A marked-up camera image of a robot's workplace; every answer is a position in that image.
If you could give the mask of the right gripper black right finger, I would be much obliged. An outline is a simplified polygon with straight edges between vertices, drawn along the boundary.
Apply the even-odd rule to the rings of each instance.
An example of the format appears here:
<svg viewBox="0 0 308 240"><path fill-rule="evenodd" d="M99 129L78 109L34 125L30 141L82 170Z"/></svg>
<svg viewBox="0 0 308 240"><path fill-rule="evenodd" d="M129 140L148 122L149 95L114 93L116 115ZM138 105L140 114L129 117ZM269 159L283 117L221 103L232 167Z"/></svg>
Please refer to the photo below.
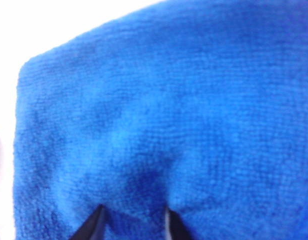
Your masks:
<svg viewBox="0 0 308 240"><path fill-rule="evenodd" d="M165 235L167 240L192 239L179 214L169 208L165 211Z"/></svg>

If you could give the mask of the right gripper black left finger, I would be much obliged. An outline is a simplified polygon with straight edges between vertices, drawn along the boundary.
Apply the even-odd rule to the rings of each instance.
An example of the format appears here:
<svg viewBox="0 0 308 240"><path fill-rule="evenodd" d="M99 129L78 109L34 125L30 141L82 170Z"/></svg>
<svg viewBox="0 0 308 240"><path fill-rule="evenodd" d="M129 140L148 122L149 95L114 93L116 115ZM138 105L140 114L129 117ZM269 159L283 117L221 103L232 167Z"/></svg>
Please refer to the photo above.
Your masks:
<svg viewBox="0 0 308 240"><path fill-rule="evenodd" d="M106 210L99 205L84 221L70 240L103 240L106 224Z"/></svg>

